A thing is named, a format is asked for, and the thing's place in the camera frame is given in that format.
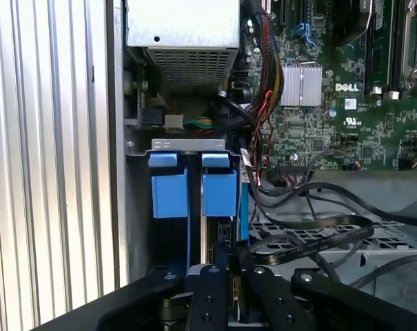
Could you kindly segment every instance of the dell logo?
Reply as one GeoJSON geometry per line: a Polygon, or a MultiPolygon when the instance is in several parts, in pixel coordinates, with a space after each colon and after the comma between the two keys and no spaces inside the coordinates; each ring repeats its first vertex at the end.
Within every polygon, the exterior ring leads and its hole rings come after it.
{"type": "Polygon", "coordinates": [[[357,84],[335,84],[336,92],[359,92],[357,84]]]}

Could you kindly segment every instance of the sticker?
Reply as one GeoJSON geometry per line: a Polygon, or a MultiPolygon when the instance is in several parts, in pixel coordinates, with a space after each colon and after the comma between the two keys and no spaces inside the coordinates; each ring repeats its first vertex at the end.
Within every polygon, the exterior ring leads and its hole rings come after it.
{"type": "Polygon", "coordinates": [[[345,99],[345,110],[357,110],[357,99],[345,99]]]}
{"type": "Polygon", "coordinates": [[[245,165],[241,164],[241,172],[242,172],[242,183],[250,183],[250,179],[248,178],[247,170],[245,169],[245,165]]]}
{"type": "Polygon", "coordinates": [[[250,154],[248,153],[248,151],[245,148],[241,148],[241,154],[242,154],[243,164],[245,164],[245,166],[247,167],[252,167],[251,161],[250,161],[250,154]]]}

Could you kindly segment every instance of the silver heatsink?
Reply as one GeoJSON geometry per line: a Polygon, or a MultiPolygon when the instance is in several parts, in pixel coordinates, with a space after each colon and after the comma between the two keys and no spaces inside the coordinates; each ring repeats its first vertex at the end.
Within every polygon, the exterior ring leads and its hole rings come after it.
{"type": "Polygon", "coordinates": [[[281,105],[318,107],[322,101],[322,67],[315,65],[283,65],[285,87],[281,105]]]}
{"type": "Polygon", "coordinates": [[[174,92],[216,92],[240,46],[239,0],[127,0],[127,46],[145,48],[174,92]]]}

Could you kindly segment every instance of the metal frame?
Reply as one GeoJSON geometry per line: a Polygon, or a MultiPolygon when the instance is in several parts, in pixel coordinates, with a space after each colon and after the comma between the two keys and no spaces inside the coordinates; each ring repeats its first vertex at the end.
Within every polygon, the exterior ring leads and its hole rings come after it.
{"type": "Polygon", "coordinates": [[[0,1],[0,330],[115,289],[105,1],[0,1]]]}

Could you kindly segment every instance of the wire bundle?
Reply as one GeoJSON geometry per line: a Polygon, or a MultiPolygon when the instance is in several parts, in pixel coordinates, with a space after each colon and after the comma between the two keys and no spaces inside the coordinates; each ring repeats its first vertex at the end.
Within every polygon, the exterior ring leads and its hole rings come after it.
{"type": "Polygon", "coordinates": [[[212,129],[213,128],[213,122],[210,118],[208,117],[197,117],[195,119],[190,119],[190,120],[184,120],[183,121],[183,125],[188,128],[188,127],[197,127],[197,128],[201,128],[201,129],[212,129]]]}

